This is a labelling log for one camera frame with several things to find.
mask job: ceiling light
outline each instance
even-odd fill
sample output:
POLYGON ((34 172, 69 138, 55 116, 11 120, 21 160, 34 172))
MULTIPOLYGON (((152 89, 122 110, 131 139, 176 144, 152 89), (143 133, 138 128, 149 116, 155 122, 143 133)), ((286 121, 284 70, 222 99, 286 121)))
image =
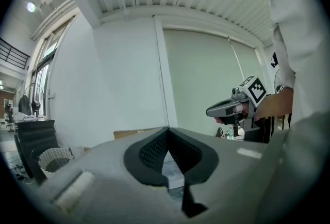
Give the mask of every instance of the ceiling light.
POLYGON ((27 10, 30 12, 34 12, 36 9, 36 6, 34 5, 34 3, 30 2, 29 4, 27 4, 27 10))

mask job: white wall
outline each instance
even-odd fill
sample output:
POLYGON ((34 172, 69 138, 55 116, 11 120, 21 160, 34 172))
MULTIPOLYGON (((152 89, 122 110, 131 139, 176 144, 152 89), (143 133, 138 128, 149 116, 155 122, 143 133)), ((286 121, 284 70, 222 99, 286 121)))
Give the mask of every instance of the white wall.
POLYGON ((92 30, 79 14, 54 58, 51 119, 60 144, 93 147, 113 131, 167 124, 155 21, 118 21, 92 30))
POLYGON ((29 32, 13 15, 7 14, 3 20, 0 37, 21 52, 32 56, 36 43, 30 39, 29 32))
POLYGON ((24 90, 25 90, 25 82, 21 81, 20 84, 16 87, 16 93, 15 93, 15 97, 14 97, 14 107, 19 106, 19 102, 20 102, 21 97, 24 94, 24 90))

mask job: white cloth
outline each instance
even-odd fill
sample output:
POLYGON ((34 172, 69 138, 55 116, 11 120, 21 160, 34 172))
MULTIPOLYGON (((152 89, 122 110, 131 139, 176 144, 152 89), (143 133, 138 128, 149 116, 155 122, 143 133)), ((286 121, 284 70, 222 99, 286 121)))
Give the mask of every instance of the white cloth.
MULTIPOLYGON (((304 89, 314 86, 315 91, 309 96, 317 97, 317 88, 313 79, 318 78, 318 69, 314 65, 315 77, 297 80, 296 75, 304 71, 311 62, 311 56, 321 43, 328 43, 329 30, 326 14, 318 0, 269 0, 272 19, 272 41, 279 63, 284 87, 294 90, 292 123, 319 111, 319 104, 312 103, 312 98, 302 96, 304 89)), ((319 86, 327 80, 319 80, 319 86)))
POLYGON ((19 122, 31 122, 31 121, 38 121, 38 118, 37 117, 34 117, 34 116, 28 116, 24 113, 21 113, 21 112, 18 112, 15 114, 15 118, 14 118, 15 122, 16 123, 19 123, 19 122))

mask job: wastebasket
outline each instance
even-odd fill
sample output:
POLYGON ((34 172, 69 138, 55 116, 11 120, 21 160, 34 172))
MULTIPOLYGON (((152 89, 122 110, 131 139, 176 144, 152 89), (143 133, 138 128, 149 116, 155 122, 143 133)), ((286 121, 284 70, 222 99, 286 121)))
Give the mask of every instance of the wastebasket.
POLYGON ((72 154, 66 148, 50 148, 39 156, 39 166, 45 176, 50 178, 59 168, 72 160, 72 154))

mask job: cable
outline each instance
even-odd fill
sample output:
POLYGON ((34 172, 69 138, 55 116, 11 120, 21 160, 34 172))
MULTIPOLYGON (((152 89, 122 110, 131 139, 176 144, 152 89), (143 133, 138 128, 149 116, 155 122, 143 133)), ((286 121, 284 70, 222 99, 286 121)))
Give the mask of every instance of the cable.
POLYGON ((33 184, 33 183, 35 182, 35 181, 33 180, 31 183, 27 183, 25 180, 26 180, 26 178, 24 178, 23 183, 24 183, 24 184, 27 184, 27 185, 31 185, 31 184, 33 184))
POLYGON ((7 159, 7 162, 10 163, 10 164, 13 163, 13 162, 15 162, 15 161, 17 161, 17 159, 14 156, 7 159))
POLYGON ((262 124, 263 124, 263 134, 266 133, 266 124, 265 124, 265 119, 262 118, 262 124))
POLYGON ((278 69, 278 71, 276 72, 276 74, 275 74, 275 78, 274 78, 274 92, 275 92, 275 94, 277 94, 277 92, 276 92, 276 76, 277 76, 278 72, 279 72, 279 69, 278 69))
POLYGON ((27 90, 31 85, 37 85, 37 86, 39 86, 39 88, 41 89, 41 92, 42 92, 43 98, 45 98, 45 94, 44 94, 44 92, 43 92, 41 86, 40 86, 39 84, 37 84, 37 83, 31 83, 31 84, 29 84, 29 85, 25 88, 23 95, 25 95, 26 90, 27 90))
POLYGON ((273 136, 273 133, 274 133, 274 126, 275 126, 275 117, 272 117, 272 132, 271 132, 271 137, 273 136))
POLYGON ((48 116, 49 116, 49 119, 51 120, 51 98, 49 98, 49 91, 48 91, 48 104, 47 104, 47 108, 48 108, 48 116))
POLYGON ((9 166, 12 167, 12 168, 10 168, 10 169, 16 169, 16 167, 15 167, 14 165, 11 165, 11 164, 7 164, 7 165, 9 165, 9 166))
POLYGON ((236 59, 237 59, 237 62, 238 62, 239 69, 241 70, 241 74, 242 74, 243 81, 245 81, 245 78, 244 78, 244 74, 243 74, 243 70, 242 70, 241 64, 240 64, 240 62, 239 62, 239 59, 238 59, 238 57, 237 57, 237 54, 236 54, 235 49, 234 49, 234 47, 233 47, 233 44, 232 44, 232 42, 230 41, 230 37, 229 37, 229 36, 228 36, 228 41, 229 41, 230 45, 231 45, 232 48, 233 48, 234 54, 235 54, 236 59))

